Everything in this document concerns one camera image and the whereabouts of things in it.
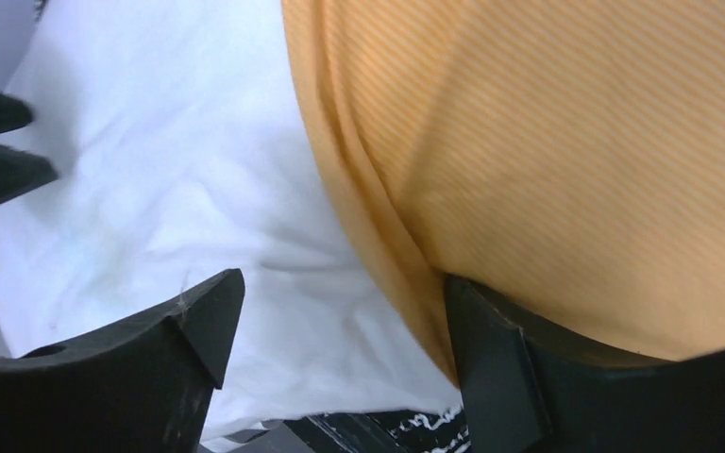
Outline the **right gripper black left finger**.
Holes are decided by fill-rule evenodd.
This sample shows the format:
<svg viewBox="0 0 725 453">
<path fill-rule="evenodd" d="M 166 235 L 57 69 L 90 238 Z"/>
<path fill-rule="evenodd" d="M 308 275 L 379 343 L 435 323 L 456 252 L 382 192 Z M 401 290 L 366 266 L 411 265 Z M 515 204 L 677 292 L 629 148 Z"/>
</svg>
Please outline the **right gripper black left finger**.
<svg viewBox="0 0 725 453">
<path fill-rule="evenodd" d="M 194 452 L 244 300 L 226 270 L 155 307 L 0 358 L 0 452 Z"/>
</svg>

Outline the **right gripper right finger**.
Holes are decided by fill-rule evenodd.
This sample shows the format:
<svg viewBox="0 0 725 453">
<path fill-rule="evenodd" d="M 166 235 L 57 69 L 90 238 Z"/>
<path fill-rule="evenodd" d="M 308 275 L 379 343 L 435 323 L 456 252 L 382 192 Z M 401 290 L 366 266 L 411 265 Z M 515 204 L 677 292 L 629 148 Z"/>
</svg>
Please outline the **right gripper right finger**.
<svg viewBox="0 0 725 453">
<path fill-rule="evenodd" d="M 725 452 L 725 349 L 639 355 L 462 277 L 445 302 L 475 451 Z"/>
</svg>

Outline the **white pillow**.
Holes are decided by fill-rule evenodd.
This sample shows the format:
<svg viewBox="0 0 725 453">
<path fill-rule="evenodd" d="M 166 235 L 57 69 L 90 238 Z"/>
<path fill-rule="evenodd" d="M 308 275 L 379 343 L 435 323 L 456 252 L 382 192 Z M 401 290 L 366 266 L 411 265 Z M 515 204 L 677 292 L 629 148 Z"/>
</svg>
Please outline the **white pillow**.
<svg viewBox="0 0 725 453">
<path fill-rule="evenodd" d="M 57 182 L 0 207 L 0 330 L 23 355 L 228 268 L 246 296 L 203 445 L 270 422 L 404 410 L 461 417 L 338 224 L 313 161 L 277 1 L 51 1 L 3 143 Z"/>
</svg>

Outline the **orange printed pillowcase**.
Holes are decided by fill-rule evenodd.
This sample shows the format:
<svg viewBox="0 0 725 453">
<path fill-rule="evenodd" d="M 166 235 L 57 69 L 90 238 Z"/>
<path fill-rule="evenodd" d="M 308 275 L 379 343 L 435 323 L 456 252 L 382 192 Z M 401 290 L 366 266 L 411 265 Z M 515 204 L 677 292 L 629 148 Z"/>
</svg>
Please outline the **orange printed pillowcase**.
<svg viewBox="0 0 725 453">
<path fill-rule="evenodd" d="M 725 1 L 286 1 L 369 275 L 454 378 L 442 280 L 606 344 L 725 347 Z"/>
</svg>

